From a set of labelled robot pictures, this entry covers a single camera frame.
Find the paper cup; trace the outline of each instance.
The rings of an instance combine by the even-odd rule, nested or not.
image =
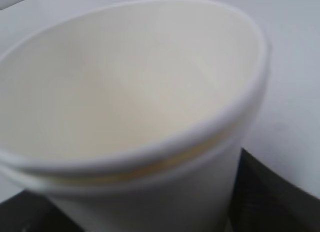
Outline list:
[[[222,231],[269,49],[210,0],[72,18],[0,61],[0,167],[90,232]]]

